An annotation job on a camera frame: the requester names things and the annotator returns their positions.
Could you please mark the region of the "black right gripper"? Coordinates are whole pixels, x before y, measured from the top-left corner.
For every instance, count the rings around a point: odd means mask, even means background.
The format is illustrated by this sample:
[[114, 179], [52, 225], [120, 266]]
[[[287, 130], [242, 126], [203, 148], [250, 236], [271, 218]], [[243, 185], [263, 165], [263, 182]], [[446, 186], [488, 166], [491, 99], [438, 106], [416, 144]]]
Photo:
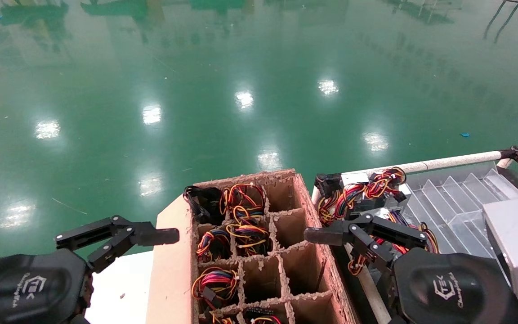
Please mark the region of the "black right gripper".
[[[376, 238], [412, 250], [393, 263]], [[426, 252], [424, 232], [378, 216], [308, 227], [304, 239], [319, 245], [350, 244], [352, 252], [378, 270], [391, 271], [390, 305], [409, 324], [497, 324], [511, 301], [512, 291], [495, 260]]]

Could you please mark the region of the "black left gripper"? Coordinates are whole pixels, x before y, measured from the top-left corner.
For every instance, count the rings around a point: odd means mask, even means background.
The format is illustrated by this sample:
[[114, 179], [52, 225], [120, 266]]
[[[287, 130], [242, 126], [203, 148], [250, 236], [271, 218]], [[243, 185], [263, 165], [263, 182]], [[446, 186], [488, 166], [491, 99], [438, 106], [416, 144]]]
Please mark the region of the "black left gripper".
[[[70, 250], [110, 239], [88, 263]], [[148, 221], [119, 215], [58, 234], [55, 252], [0, 258], [0, 324], [86, 324], [92, 273], [101, 273], [134, 246], [175, 244], [177, 228], [156, 229]]]

